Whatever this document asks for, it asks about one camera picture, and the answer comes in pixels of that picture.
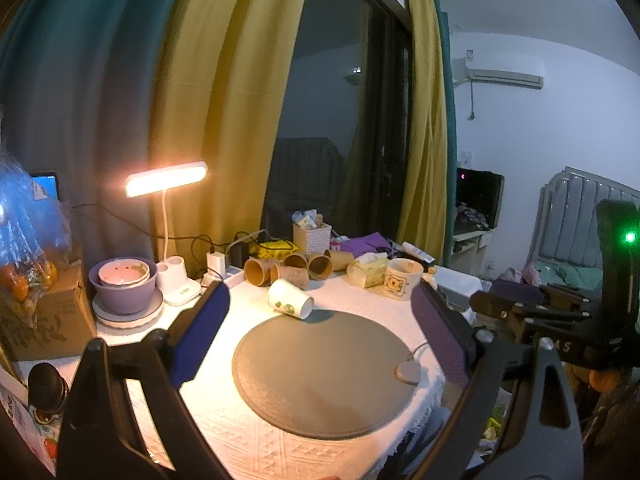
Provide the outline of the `grey puck controller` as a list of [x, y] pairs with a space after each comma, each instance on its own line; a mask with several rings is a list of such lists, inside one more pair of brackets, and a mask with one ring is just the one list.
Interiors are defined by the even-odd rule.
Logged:
[[421, 375], [421, 365], [413, 360], [401, 362], [395, 368], [395, 377], [406, 385], [419, 385]]

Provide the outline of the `white charger plug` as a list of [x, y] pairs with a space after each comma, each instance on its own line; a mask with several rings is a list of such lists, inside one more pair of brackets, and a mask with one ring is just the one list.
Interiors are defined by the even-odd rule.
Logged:
[[206, 254], [207, 271], [225, 278], [227, 275], [227, 261], [223, 252], [208, 252]]

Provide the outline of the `black monitor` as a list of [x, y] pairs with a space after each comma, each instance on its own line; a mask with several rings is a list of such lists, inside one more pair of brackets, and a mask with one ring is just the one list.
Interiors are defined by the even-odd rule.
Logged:
[[498, 226], [504, 177], [491, 171], [459, 168], [454, 234], [489, 231]]

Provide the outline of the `round grey mat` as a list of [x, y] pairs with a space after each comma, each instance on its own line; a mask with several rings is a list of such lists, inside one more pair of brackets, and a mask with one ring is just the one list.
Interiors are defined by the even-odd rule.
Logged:
[[244, 403], [289, 434], [347, 440], [372, 434], [409, 408], [422, 422], [433, 407], [417, 386], [395, 377], [409, 347], [384, 325], [348, 312], [318, 310], [306, 320], [279, 315], [236, 346], [232, 377]]

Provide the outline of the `yellow tissue pack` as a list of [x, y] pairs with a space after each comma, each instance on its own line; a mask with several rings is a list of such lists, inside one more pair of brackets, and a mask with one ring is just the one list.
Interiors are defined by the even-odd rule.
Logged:
[[348, 280], [359, 288], [371, 288], [384, 283], [386, 268], [390, 263], [385, 252], [366, 252], [349, 263]]

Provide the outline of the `purple cloth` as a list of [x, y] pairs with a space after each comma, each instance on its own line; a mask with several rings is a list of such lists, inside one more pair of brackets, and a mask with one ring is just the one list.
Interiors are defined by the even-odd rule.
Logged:
[[350, 252], [355, 258], [358, 258], [367, 252], [388, 254], [392, 251], [392, 245], [380, 232], [374, 232], [366, 236], [343, 240], [340, 244], [340, 251]]

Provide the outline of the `grey padded headboard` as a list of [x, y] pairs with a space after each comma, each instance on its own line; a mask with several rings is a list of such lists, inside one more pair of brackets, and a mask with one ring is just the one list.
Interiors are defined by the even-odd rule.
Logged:
[[639, 191], [566, 166], [540, 190], [528, 260], [602, 269], [596, 208], [602, 200], [639, 207]]

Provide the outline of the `purple bowl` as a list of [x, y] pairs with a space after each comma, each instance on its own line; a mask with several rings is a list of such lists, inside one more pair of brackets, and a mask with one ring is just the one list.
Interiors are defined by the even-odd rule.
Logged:
[[146, 262], [150, 267], [150, 276], [142, 283], [129, 287], [113, 287], [105, 286], [100, 282], [98, 277], [100, 266], [107, 261], [120, 258], [111, 258], [99, 262], [89, 271], [89, 281], [96, 290], [98, 299], [102, 302], [104, 308], [115, 314], [134, 315], [162, 301], [162, 293], [156, 284], [157, 265], [152, 260], [136, 258]]

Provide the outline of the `black round jar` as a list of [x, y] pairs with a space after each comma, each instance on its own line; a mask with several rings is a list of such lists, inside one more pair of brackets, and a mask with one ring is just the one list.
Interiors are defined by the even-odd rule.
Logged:
[[53, 416], [65, 408], [70, 387], [50, 363], [36, 364], [27, 377], [28, 402], [41, 414]]

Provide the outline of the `brown paper cup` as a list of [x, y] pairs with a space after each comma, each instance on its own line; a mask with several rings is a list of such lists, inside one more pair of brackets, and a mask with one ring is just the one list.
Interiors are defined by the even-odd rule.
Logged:
[[297, 266], [285, 266], [282, 263], [275, 264], [270, 271], [271, 283], [277, 280], [285, 280], [300, 289], [306, 289], [310, 277], [306, 268]]
[[245, 279], [254, 286], [269, 286], [271, 283], [271, 269], [277, 263], [276, 259], [249, 258], [244, 263]]
[[329, 256], [315, 252], [307, 258], [307, 270], [313, 280], [327, 280], [333, 273], [333, 263]]
[[355, 261], [354, 255], [344, 250], [328, 249], [324, 254], [330, 259], [334, 272], [345, 271]]
[[282, 264], [284, 266], [289, 266], [290, 268], [297, 268], [297, 269], [308, 268], [308, 260], [306, 255], [303, 252], [292, 252], [292, 254], [287, 255], [282, 260]]

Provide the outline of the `white tube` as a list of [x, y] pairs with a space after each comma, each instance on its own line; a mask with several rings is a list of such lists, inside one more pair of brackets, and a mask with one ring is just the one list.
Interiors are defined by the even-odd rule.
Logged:
[[412, 255], [413, 258], [417, 258], [419, 260], [424, 261], [427, 264], [432, 264], [435, 262], [435, 258], [432, 257], [431, 255], [429, 255], [427, 252], [424, 252], [424, 250], [417, 248], [416, 246], [414, 246], [413, 244], [409, 243], [409, 242], [403, 242], [401, 244], [402, 247], [402, 251], [405, 252], [408, 255]]

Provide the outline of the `white air conditioner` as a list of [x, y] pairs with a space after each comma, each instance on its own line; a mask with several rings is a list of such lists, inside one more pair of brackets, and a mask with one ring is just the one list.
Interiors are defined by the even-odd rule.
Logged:
[[451, 60], [455, 84], [503, 84], [541, 90], [544, 88], [544, 61], [533, 55], [500, 50], [465, 51], [463, 58]]

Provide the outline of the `white paper cup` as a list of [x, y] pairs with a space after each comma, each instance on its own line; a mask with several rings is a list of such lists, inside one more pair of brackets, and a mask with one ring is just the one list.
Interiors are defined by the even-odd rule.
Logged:
[[271, 284], [267, 300], [273, 310], [300, 320], [306, 320], [314, 310], [314, 298], [283, 278]]

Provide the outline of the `white woven basket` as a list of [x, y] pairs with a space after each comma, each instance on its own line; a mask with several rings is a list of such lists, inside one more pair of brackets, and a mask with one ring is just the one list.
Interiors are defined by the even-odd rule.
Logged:
[[330, 248], [332, 226], [317, 209], [292, 214], [293, 243], [305, 254], [323, 254]]

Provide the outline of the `white desk lamp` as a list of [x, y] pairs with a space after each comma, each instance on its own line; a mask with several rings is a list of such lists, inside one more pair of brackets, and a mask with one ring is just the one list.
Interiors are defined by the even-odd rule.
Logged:
[[186, 273], [186, 263], [181, 256], [169, 253], [169, 220], [167, 194], [174, 188], [183, 188], [203, 180], [207, 174], [206, 162], [185, 162], [130, 174], [125, 180], [128, 198], [158, 194], [163, 221], [162, 258], [156, 264], [156, 287], [163, 295], [165, 304], [181, 307], [195, 299], [201, 286]]

